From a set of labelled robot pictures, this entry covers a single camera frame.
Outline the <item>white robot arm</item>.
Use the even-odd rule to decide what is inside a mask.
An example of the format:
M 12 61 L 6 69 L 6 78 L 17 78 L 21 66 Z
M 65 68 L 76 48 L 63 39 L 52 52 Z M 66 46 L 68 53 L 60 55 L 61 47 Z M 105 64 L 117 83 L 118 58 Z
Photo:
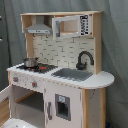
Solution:
M 35 126 L 20 120 L 20 119 L 8 119 L 1 128 L 36 128 Z

